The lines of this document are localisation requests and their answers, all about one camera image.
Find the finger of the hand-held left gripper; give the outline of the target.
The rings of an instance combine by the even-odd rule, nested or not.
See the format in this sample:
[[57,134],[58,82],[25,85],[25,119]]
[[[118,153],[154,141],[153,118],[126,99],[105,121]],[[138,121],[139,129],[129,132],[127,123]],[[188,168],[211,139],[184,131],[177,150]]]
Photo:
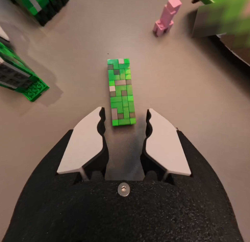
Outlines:
[[3,28],[0,26],[0,42],[1,43],[10,43],[10,39]]

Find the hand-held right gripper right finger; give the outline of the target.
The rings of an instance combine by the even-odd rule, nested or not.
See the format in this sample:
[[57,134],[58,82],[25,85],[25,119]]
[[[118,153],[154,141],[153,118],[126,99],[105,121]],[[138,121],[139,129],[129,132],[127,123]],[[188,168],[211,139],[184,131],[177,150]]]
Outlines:
[[191,176],[176,127],[152,108],[147,110],[145,134],[140,156],[145,176],[154,172],[157,181],[169,174]]

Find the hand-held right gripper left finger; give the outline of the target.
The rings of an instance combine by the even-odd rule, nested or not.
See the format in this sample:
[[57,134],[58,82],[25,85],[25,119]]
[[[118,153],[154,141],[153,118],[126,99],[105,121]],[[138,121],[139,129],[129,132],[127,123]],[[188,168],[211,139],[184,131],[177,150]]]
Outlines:
[[97,107],[74,127],[57,173],[78,172],[90,180],[99,171],[105,178],[109,153],[104,133],[105,108]]

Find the hollow green lego block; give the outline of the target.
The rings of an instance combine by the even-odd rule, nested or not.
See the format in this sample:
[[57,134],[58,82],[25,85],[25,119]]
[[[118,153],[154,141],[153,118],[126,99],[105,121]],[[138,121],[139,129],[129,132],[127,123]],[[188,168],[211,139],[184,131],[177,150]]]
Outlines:
[[0,43],[0,86],[22,93],[30,102],[49,89],[8,46]]

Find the green lego panel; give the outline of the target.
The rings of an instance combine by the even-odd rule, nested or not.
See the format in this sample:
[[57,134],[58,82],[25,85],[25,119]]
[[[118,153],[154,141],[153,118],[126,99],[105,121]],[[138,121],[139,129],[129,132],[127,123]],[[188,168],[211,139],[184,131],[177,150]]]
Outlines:
[[112,126],[136,124],[130,60],[108,59],[108,80]]

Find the large green lego assembly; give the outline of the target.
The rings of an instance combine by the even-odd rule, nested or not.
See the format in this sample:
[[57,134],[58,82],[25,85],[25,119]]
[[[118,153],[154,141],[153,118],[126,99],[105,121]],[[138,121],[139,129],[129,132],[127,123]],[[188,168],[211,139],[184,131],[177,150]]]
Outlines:
[[10,0],[44,27],[69,0]]

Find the pink lego pig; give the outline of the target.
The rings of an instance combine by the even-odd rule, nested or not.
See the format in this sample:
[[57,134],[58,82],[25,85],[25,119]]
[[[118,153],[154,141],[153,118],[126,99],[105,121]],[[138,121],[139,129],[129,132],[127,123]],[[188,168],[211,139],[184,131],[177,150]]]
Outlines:
[[179,11],[181,5],[180,0],[168,0],[167,4],[164,5],[160,19],[155,22],[153,28],[155,36],[160,37],[170,31],[174,24],[173,18]]

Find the green cardboard set box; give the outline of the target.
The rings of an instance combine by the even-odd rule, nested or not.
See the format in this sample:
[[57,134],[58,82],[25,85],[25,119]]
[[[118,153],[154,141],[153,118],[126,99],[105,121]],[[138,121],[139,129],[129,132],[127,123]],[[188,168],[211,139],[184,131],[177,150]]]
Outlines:
[[192,0],[198,7],[192,37],[249,32],[249,0]]

